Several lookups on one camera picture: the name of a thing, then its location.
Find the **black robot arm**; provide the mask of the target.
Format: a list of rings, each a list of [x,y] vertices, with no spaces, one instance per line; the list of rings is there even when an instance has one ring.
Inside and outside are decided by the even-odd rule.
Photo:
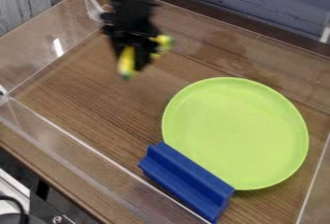
[[[103,33],[110,37],[117,55],[119,74],[133,75],[153,62],[158,52],[155,38],[161,34],[151,16],[153,0],[110,0],[113,11],[103,13]]]

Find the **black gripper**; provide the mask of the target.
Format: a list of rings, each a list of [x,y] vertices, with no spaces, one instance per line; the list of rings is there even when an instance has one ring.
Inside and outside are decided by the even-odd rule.
[[[151,17],[157,6],[153,0],[110,0],[113,11],[101,15],[103,33],[110,37],[115,58],[121,59],[127,45],[135,49],[135,70],[142,71],[153,63],[153,53],[158,53],[155,41],[161,30]]]

